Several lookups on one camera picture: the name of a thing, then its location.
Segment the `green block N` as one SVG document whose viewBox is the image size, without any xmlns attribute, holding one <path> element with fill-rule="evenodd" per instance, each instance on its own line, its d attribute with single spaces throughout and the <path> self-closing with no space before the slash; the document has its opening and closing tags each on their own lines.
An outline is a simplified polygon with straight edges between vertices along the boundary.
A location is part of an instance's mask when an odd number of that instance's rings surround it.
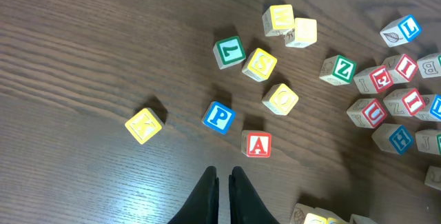
<svg viewBox="0 0 441 224">
<path fill-rule="evenodd" d="M 419 152 L 440 155 L 440 131 L 420 130 L 416 132 L 416 145 Z"/>
</svg>

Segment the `red block D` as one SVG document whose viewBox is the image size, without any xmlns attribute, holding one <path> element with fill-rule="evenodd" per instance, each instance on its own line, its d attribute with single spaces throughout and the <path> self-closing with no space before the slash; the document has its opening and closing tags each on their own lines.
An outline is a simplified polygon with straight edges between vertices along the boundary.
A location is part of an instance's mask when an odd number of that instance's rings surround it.
<svg viewBox="0 0 441 224">
<path fill-rule="evenodd" d="M 415 116 L 426 104 L 416 88 L 394 90 L 383 103 L 392 116 Z"/>
</svg>

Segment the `green block R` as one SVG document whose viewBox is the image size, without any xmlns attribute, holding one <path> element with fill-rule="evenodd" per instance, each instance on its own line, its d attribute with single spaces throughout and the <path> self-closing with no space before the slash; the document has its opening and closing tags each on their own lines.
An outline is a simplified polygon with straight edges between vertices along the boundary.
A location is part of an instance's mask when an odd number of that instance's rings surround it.
<svg viewBox="0 0 441 224">
<path fill-rule="evenodd" d="M 349 219 L 349 224 L 377 224 L 377 223 L 369 217 L 352 214 Z"/>
</svg>

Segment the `yellow block lower left cluster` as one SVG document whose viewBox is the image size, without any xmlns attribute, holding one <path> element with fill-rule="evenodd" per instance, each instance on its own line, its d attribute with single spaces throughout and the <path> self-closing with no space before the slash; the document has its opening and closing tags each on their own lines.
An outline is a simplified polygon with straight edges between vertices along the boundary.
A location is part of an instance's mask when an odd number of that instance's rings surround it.
<svg viewBox="0 0 441 224">
<path fill-rule="evenodd" d="M 273 85 L 263 97 L 262 103 L 276 115 L 288 115 L 299 100 L 298 95 L 286 84 Z"/>
</svg>

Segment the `green block 4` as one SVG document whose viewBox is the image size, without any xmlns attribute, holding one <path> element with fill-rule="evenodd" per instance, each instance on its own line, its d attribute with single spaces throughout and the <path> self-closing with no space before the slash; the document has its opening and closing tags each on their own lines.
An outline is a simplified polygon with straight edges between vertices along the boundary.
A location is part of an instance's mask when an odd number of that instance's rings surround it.
<svg viewBox="0 0 441 224">
<path fill-rule="evenodd" d="M 440 53 L 429 54 L 417 60 L 418 69 L 423 79 L 441 75 Z"/>
</svg>

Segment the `yellow block C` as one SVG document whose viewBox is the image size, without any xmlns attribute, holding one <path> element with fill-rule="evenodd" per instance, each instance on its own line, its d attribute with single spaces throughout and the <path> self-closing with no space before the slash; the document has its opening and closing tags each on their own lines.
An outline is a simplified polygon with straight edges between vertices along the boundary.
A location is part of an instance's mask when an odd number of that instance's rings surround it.
<svg viewBox="0 0 441 224">
<path fill-rule="evenodd" d="M 327 219 L 314 208 L 301 203 L 294 206 L 290 224 L 326 224 Z"/>
</svg>

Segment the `blue block 2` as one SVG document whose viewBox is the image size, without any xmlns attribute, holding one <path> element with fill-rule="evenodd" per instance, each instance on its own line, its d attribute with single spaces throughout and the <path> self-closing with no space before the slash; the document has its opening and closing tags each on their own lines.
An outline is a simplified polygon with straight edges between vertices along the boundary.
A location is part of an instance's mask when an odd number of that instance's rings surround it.
<svg viewBox="0 0 441 224">
<path fill-rule="evenodd" d="M 424 184 L 437 190 L 441 190 L 441 168 L 429 166 Z"/>
</svg>

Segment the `blue block P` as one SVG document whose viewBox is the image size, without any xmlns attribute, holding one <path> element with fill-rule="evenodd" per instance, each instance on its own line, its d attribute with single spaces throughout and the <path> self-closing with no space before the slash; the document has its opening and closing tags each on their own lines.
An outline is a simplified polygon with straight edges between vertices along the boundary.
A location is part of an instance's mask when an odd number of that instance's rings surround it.
<svg viewBox="0 0 441 224">
<path fill-rule="evenodd" d="M 218 101 L 212 101 L 205 112 L 202 123 L 221 134 L 227 134 L 236 112 Z"/>
</svg>

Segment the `blue block top L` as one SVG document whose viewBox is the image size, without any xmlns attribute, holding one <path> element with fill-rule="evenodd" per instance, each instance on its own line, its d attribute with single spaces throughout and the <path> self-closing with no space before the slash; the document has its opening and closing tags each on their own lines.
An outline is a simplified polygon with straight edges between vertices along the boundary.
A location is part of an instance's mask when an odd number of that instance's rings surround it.
<svg viewBox="0 0 441 224">
<path fill-rule="evenodd" d="M 392 48 L 413 41 L 421 32 L 420 24 L 409 14 L 389 23 L 380 31 L 380 36 Z"/>
</svg>

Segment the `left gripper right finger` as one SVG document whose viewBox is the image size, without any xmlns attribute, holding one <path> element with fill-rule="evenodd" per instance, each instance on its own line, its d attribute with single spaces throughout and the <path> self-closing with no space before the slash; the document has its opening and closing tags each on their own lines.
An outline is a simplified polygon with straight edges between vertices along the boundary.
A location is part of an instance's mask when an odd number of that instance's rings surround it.
<svg viewBox="0 0 441 224">
<path fill-rule="evenodd" d="M 231 224 L 279 224 L 240 166 L 229 175 L 229 202 Z"/>
</svg>

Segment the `red block E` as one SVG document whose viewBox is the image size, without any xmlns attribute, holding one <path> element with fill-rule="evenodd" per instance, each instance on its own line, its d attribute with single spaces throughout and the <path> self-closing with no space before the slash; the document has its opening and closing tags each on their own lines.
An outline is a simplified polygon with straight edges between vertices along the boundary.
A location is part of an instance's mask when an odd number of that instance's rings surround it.
<svg viewBox="0 0 441 224">
<path fill-rule="evenodd" d="M 367 68 L 353 77 L 361 94 L 379 94 L 393 85 L 393 79 L 385 65 Z"/>
</svg>

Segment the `blue block E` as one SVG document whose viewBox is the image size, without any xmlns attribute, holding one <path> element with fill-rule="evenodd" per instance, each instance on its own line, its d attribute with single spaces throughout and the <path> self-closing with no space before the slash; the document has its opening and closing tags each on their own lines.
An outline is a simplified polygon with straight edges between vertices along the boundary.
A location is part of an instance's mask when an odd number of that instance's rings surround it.
<svg viewBox="0 0 441 224">
<path fill-rule="evenodd" d="M 383 123 L 371 135 L 383 152 L 404 154 L 414 143 L 411 133 L 403 125 Z"/>
</svg>

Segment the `red block A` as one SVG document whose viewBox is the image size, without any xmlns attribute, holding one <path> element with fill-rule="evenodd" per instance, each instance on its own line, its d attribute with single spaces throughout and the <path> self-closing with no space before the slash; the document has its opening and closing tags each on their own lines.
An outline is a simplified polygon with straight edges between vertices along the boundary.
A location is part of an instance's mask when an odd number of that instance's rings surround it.
<svg viewBox="0 0 441 224">
<path fill-rule="evenodd" d="M 269 158 L 271 156 L 272 135 L 258 130 L 243 130 L 241 151 L 250 158 Z"/>
</svg>

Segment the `yellow block beside green L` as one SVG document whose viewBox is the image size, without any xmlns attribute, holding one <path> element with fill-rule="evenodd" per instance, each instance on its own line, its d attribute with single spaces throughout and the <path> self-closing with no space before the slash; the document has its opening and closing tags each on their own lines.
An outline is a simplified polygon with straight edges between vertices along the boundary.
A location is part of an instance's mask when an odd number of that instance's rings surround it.
<svg viewBox="0 0 441 224">
<path fill-rule="evenodd" d="M 242 68 L 242 73 L 251 79 L 262 82 L 268 80 L 278 59 L 261 48 L 256 48 Z"/>
</svg>

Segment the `red block U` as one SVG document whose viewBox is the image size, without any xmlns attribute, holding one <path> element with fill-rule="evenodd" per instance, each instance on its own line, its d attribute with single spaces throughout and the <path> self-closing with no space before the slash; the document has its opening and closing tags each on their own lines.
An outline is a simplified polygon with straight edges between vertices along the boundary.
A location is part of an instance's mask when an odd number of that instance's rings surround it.
<svg viewBox="0 0 441 224">
<path fill-rule="evenodd" d="M 387 118 L 387 111 L 377 99 L 358 99 L 347 115 L 357 127 L 375 129 Z"/>
</svg>

